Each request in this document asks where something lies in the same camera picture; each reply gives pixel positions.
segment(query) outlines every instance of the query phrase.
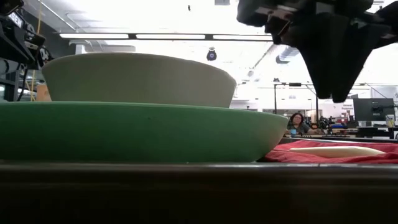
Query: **white bowl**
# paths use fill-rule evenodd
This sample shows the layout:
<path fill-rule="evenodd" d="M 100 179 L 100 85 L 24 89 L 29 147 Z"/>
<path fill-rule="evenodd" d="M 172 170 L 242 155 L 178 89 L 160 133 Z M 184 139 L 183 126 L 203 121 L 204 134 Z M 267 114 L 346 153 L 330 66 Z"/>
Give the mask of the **white bowl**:
<path fill-rule="evenodd" d="M 55 59 L 42 73 L 53 101 L 163 103 L 229 107 L 236 82 L 200 62 L 132 53 Z"/>

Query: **red cloth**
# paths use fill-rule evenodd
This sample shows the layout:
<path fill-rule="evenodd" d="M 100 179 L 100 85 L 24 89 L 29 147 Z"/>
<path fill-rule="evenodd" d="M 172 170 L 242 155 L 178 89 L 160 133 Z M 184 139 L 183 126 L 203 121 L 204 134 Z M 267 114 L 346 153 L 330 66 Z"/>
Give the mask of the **red cloth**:
<path fill-rule="evenodd" d="M 321 146 L 363 146 L 385 152 L 377 156 L 356 156 L 344 158 L 324 158 L 304 153 L 290 152 L 291 148 L 321 147 Z M 316 141 L 295 141 L 280 144 L 266 155 L 269 162 L 289 163 L 362 163 L 362 164 L 398 164 L 398 144 L 393 143 L 323 143 Z"/>

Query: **person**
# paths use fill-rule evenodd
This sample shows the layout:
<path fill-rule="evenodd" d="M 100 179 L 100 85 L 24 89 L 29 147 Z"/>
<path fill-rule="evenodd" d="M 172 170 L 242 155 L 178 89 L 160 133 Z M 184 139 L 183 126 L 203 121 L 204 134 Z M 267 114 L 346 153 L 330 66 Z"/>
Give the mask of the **person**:
<path fill-rule="evenodd" d="M 296 133 L 302 134 L 322 134 L 321 129 L 310 129 L 304 122 L 304 117 L 300 113 L 295 113 L 290 117 L 290 121 L 287 125 L 286 133 L 290 133 L 290 130 L 295 129 Z"/>

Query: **robotic arm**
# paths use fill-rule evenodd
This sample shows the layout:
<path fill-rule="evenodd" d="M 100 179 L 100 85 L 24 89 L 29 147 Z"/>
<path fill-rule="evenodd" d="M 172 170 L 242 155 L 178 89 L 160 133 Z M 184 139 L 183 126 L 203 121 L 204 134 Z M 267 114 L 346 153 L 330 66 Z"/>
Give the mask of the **robotic arm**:
<path fill-rule="evenodd" d="M 0 0 L 0 58 L 38 70 L 53 58 L 44 47 L 45 38 L 18 13 L 23 5 L 22 0 Z"/>
<path fill-rule="evenodd" d="M 262 27 L 275 44 L 296 47 L 320 99 L 344 102 L 373 49 L 398 42 L 398 1 L 240 0 L 239 22 Z"/>

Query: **ceiling light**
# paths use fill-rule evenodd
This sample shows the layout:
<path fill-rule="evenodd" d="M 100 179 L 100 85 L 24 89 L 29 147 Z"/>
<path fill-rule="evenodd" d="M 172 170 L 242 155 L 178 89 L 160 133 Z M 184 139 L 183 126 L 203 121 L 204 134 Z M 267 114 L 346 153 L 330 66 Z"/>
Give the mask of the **ceiling light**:
<path fill-rule="evenodd" d="M 137 39 L 205 39 L 202 34 L 137 34 Z"/>
<path fill-rule="evenodd" d="M 218 40 L 272 40 L 270 35 L 214 35 Z"/>
<path fill-rule="evenodd" d="M 60 34 L 65 39 L 128 39 L 128 34 Z"/>

